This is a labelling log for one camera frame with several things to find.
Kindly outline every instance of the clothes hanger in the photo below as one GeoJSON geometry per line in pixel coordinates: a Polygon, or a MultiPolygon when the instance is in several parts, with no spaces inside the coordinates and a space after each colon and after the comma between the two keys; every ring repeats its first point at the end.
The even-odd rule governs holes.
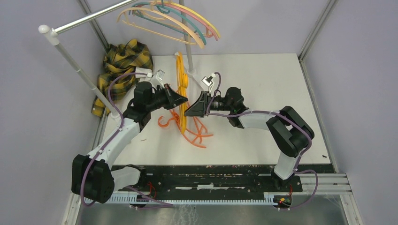
{"type": "Polygon", "coordinates": [[[117,21],[116,21],[116,22],[119,22],[119,21],[120,21],[120,16],[121,16],[122,14],[124,14],[124,18],[125,18],[125,20],[122,20],[123,23],[125,23],[125,24],[127,24],[127,25],[129,25],[129,26],[133,26],[133,27],[136,27],[136,28],[139,28],[139,29],[142,29],[142,30],[146,30],[146,31],[148,31],[148,32],[151,32],[151,33],[154,33],[154,34],[160,35],[160,36],[162,36],[162,37],[169,38],[169,39],[172,39],[172,40],[174,40],[174,41],[178,41],[178,42],[181,42],[181,43],[184,43],[184,44],[189,44],[189,45],[196,45],[196,44],[198,44],[200,48],[204,48],[204,47],[205,47],[205,44],[203,43],[202,39],[200,39],[200,37],[199,37],[195,32],[193,32],[190,28],[188,28],[187,26],[185,26],[185,25],[184,25],[183,23],[181,23],[180,21],[174,19],[173,17],[168,16],[168,15],[166,15],[166,14],[163,14],[163,13],[161,13],[161,12],[152,11],[152,10],[147,9],[147,8],[139,8],[139,7],[127,8],[127,9],[123,10],[123,11],[118,15],[117,21]],[[182,29],[184,29],[184,30],[189,34],[189,35],[188,35],[188,41],[184,41],[184,38],[178,39],[178,38],[176,38],[176,37],[171,37],[171,36],[168,36],[168,35],[165,35],[165,34],[161,34],[161,33],[158,33],[158,32],[156,32],[156,31],[149,30],[149,29],[147,29],[147,28],[143,28],[143,27],[137,26],[135,23],[130,22],[130,20],[129,20],[129,18],[128,18],[128,15],[127,15],[127,12],[129,12],[129,11],[136,11],[136,10],[144,10],[144,11],[147,11],[147,12],[152,12],[152,13],[161,15],[161,16],[163,16],[163,17],[169,19],[170,21],[172,21],[173,23],[175,23],[175,24],[177,24],[178,26],[180,26],[182,29]]]}
{"type": "MultiPolygon", "coordinates": [[[[176,70],[178,93],[184,97],[187,97],[186,89],[188,88],[188,76],[184,72],[184,60],[181,52],[178,52],[178,54],[176,54],[176,70]]],[[[186,102],[180,105],[180,124],[182,134],[186,130],[186,117],[184,116],[184,112],[187,108],[188,107],[186,102]]]]}
{"type": "MultiPolygon", "coordinates": [[[[151,3],[150,3],[150,2],[139,2],[139,3],[134,4],[133,7],[140,7],[140,6],[144,6],[144,5],[151,5],[151,3]]],[[[156,7],[157,7],[158,9],[159,9],[159,8],[166,9],[166,10],[168,10],[169,12],[172,12],[172,13],[176,14],[177,16],[179,16],[179,17],[183,18],[184,20],[186,20],[186,21],[195,29],[195,32],[196,32],[196,33],[200,36],[200,38],[203,40],[204,45],[207,44],[207,43],[206,43],[206,39],[205,39],[205,37],[203,36],[203,33],[202,33],[202,32],[199,30],[199,28],[198,28],[194,23],[192,23],[192,21],[189,20],[186,16],[182,15],[180,12],[178,12],[178,11],[176,11],[176,10],[170,8],[170,7],[167,7],[167,6],[157,5],[156,7]]],[[[162,25],[162,26],[165,26],[165,27],[167,27],[167,28],[173,29],[173,28],[171,28],[170,25],[167,24],[167,23],[162,23],[162,22],[154,21],[154,20],[152,20],[152,19],[149,19],[149,18],[144,17],[143,13],[141,13],[141,12],[138,11],[138,10],[137,10],[137,12],[134,12],[133,14],[134,14],[134,15],[137,15],[137,16],[143,18],[143,19],[146,19],[146,20],[149,20],[149,21],[151,21],[151,22],[154,22],[154,23],[160,24],[160,25],[162,25]]],[[[186,32],[183,32],[183,31],[181,31],[181,30],[179,30],[179,29],[177,30],[177,32],[183,33],[184,35],[188,35],[186,32]]]]}
{"type": "Polygon", "coordinates": [[[193,11],[192,9],[190,9],[190,8],[188,8],[188,7],[186,7],[186,6],[183,6],[183,5],[180,5],[180,4],[178,4],[178,3],[175,3],[175,2],[173,2],[172,0],[168,0],[168,2],[165,2],[165,5],[167,5],[167,4],[171,4],[171,5],[177,6],[177,7],[179,7],[179,8],[182,8],[182,9],[184,9],[184,10],[186,10],[186,11],[191,12],[192,14],[195,14],[197,17],[199,17],[201,20],[203,20],[203,21],[204,21],[205,23],[207,23],[211,28],[214,29],[214,31],[216,32],[218,38],[221,38],[221,35],[220,35],[220,33],[218,32],[218,30],[217,30],[207,19],[205,19],[204,17],[202,17],[202,16],[201,16],[200,14],[198,14],[197,12],[193,11]]]}
{"type": "MultiPolygon", "coordinates": [[[[179,93],[180,95],[186,96],[186,88],[188,87],[188,76],[186,75],[186,73],[184,72],[184,61],[183,61],[183,55],[181,54],[181,52],[178,52],[175,54],[176,57],[176,70],[177,70],[177,86],[178,86],[178,90],[177,93],[179,93]]],[[[180,112],[179,114],[175,111],[175,109],[169,110],[170,114],[171,114],[171,118],[165,123],[162,124],[161,120],[163,119],[163,116],[158,118],[158,125],[161,128],[165,128],[167,127],[170,122],[172,120],[174,120],[176,122],[176,125],[178,127],[178,129],[181,132],[181,135],[192,145],[199,147],[199,148],[206,148],[206,146],[201,145],[202,144],[202,138],[204,137],[211,137],[213,136],[213,134],[209,135],[208,134],[208,130],[206,128],[206,126],[199,120],[199,118],[197,117],[193,117],[193,122],[195,123],[195,127],[196,127],[196,132],[193,132],[191,130],[189,130],[186,127],[186,117],[184,117],[184,112],[185,109],[187,107],[189,107],[189,102],[186,102],[182,105],[180,105],[180,112]],[[185,132],[188,132],[192,135],[195,136],[194,139],[190,139],[185,135],[185,132]]]]}
{"type": "MultiPolygon", "coordinates": [[[[166,13],[166,12],[161,11],[161,7],[159,7],[159,6],[165,5],[165,6],[167,6],[167,7],[174,8],[174,9],[176,9],[176,10],[179,10],[180,12],[185,13],[186,15],[189,15],[190,17],[192,17],[193,19],[195,19],[196,21],[198,21],[199,23],[201,23],[203,26],[206,27],[206,34],[203,34],[203,32],[202,32],[203,36],[205,36],[205,37],[207,37],[207,38],[208,38],[208,37],[211,38],[211,37],[214,36],[214,38],[216,39],[216,41],[218,41],[218,36],[217,36],[217,34],[216,34],[216,31],[215,31],[208,23],[206,23],[205,21],[203,21],[202,19],[200,19],[196,14],[194,14],[194,13],[192,13],[192,12],[186,10],[186,9],[180,8],[180,7],[178,7],[178,6],[175,6],[175,5],[172,5],[172,4],[169,4],[169,3],[163,3],[163,1],[162,1],[161,5],[160,5],[160,3],[156,3],[156,5],[152,5],[152,3],[154,3],[154,2],[157,2],[157,0],[156,0],[156,1],[152,1],[152,2],[150,3],[151,7],[156,6],[157,9],[158,9],[160,12],[162,12],[162,13],[166,13]]],[[[142,4],[142,3],[137,3],[137,4],[133,5],[133,6],[134,6],[134,7],[142,7],[143,4],[142,4]]],[[[164,17],[162,17],[162,18],[160,18],[160,17],[155,17],[155,16],[150,15],[149,13],[146,13],[146,12],[142,12],[142,14],[143,14],[143,15],[146,15],[146,16],[148,16],[148,17],[154,19],[154,20],[164,20],[164,17]]],[[[172,25],[167,24],[167,23],[162,23],[162,24],[163,24],[163,25],[166,25],[167,27],[172,26],[172,25]]],[[[181,29],[180,27],[177,27],[177,26],[172,26],[172,27],[174,27],[174,28],[176,28],[176,29],[179,29],[179,30],[181,29]]]]}

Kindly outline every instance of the gray wall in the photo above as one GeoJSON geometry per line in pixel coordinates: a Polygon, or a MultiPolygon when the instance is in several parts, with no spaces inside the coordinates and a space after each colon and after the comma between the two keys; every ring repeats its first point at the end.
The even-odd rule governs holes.
{"type": "MultiPolygon", "coordinates": [[[[0,15],[0,224],[59,224],[72,159],[91,148],[98,118],[94,95],[38,26],[83,13],[73,0],[15,0],[0,15]]],[[[90,26],[60,37],[95,81],[104,54],[90,26]]]]}
{"type": "Polygon", "coordinates": [[[398,2],[341,0],[306,61],[365,224],[397,224],[398,2]]]}
{"type": "MultiPolygon", "coordinates": [[[[88,2],[92,10],[98,10],[119,0],[88,2]]],[[[209,20],[221,34],[218,42],[208,38],[204,49],[193,46],[192,53],[298,53],[326,2],[327,0],[185,0],[187,7],[209,20]]],[[[116,10],[98,19],[110,43],[126,43],[137,38],[149,46],[153,55],[172,55],[177,51],[185,54],[185,46],[179,42],[122,22],[116,23],[120,12],[121,10],[116,10]]],[[[173,37],[182,37],[139,17],[131,18],[131,21],[173,37]]]]}

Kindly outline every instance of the white pole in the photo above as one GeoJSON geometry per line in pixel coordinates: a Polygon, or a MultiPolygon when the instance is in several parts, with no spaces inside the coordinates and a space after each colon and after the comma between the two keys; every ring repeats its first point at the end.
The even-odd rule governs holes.
{"type": "Polygon", "coordinates": [[[65,24],[65,25],[63,25],[61,27],[55,28],[54,29],[55,35],[61,34],[61,33],[65,32],[65,31],[68,31],[68,30],[74,28],[74,27],[82,25],[83,23],[91,21],[91,20],[93,20],[95,18],[98,18],[98,17],[100,17],[102,15],[108,14],[108,13],[110,13],[112,11],[117,10],[118,8],[121,8],[123,6],[126,6],[126,5],[131,4],[133,2],[136,2],[136,1],[138,1],[138,0],[125,0],[125,1],[122,1],[122,2],[119,2],[119,3],[116,3],[116,4],[112,5],[112,6],[108,6],[106,8],[100,9],[97,12],[91,13],[91,14],[83,17],[83,18],[80,18],[78,20],[75,20],[73,22],[65,24]]]}
{"type": "Polygon", "coordinates": [[[84,80],[84,82],[89,86],[89,88],[95,93],[95,95],[104,103],[106,107],[112,112],[113,115],[117,115],[117,111],[108,99],[102,94],[102,92],[97,88],[97,86],[91,82],[89,76],[84,72],[84,70],[79,66],[78,63],[72,58],[72,56],[66,51],[66,49],[60,44],[54,30],[50,29],[47,25],[41,25],[38,28],[39,32],[43,34],[47,40],[61,53],[61,55],[68,61],[68,63],[74,68],[77,74],[84,80]]]}
{"type": "MultiPolygon", "coordinates": [[[[179,0],[180,5],[184,6],[184,0],[179,0]]],[[[181,19],[181,22],[186,26],[187,21],[185,19],[181,19]]],[[[188,41],[188,35],[184,35],[184,40],[188,41]]],[[[188,59],[188,72],[193,73],[193,62],[192,62],[192,52],[191,52],[191,45],[185,44],[185,48],[187,51],[187,59],[188,59]]]]}

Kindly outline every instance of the white table surface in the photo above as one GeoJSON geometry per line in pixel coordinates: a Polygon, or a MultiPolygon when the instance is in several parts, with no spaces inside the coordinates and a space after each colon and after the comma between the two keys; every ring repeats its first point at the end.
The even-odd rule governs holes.
{"type": "MultiPolygon", "coordinates": [[[[154,70],[165,71],[165,80],[175,88],[175,58],[154,56],[153,60],[154,70]]],[[[222,96],[229,87],[240,88],[245,105],[252,110],[272,111],[286,105],[292,106],[315,132],[312,148],[305,153],[301,163],[330,163],[296,54],[194,55],[193,63],[197,72],[203,76],[215,71],[222,75],[222,96]]],[[[200,94],[200,88],[191,79],[187,93],[191,104],[200,94]]],[[[132,89],[117,104],[122,112],[133,96],[132,89]]],[[[164,116],[164,121],[171,117],[167,110],[159,109],[151,115],[151,121],[126,146],[115,165],[255,165],[276,164],[278,161],[280,150],[268,131],[235,128],[228,123],[227,118],[222,117],[201,118],[209,132],[214,134],[204,138],[203,144],[207,148],[202,149],[187,142],[174,122],[167,128],[158,126],[160,116],[164,116]]],[[[192,125],[192,118],[188,118],[188,126],[192,125]]],[[[116,122],[108,117],[104,137],[115,126],[116,122]]]]}

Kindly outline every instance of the yellow plaid shirt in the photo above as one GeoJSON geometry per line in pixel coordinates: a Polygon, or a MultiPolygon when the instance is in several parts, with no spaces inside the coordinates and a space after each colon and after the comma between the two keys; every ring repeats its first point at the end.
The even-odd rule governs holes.
{"type": "MultiPolygon", "coordinates": [[[[136,39],[129,41],[126,45],[109,45],[109,52],[102,63],[105,73],[98,76],[98,89],[108,98],[108,88],[111,82],[118,76],[125,73],[132,73],[136,67],[153,70],[152,55],[145,44],[136,39]]],[[[118,80],[111,89],[111,98],[113,101],[124,97],[136,83],[134,75],[127,76],[118,80]]],[[[92,114],[102,116],[105,105],[99,98],[95,98],[92,104],[92,114]]]]}

